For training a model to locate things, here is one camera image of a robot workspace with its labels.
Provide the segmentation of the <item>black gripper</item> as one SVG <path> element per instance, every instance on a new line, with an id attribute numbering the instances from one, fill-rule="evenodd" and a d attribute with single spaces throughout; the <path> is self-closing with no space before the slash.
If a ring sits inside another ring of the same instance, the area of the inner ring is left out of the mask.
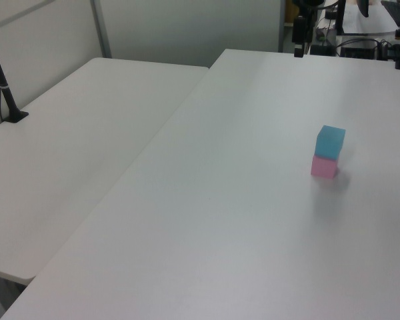
<path id="1" fill-rule="evenodd" d="M 296 5 L 305 12 L 305 38 L 304 38 L 304 17 L 298 16 L 293 22 L 292 42 L 295 45 L 294 56 L 304 56 L 304 42 L 310 43 L 312 39 L 312 10 L 320 7 L 323 0 L 298 0 Z"/>

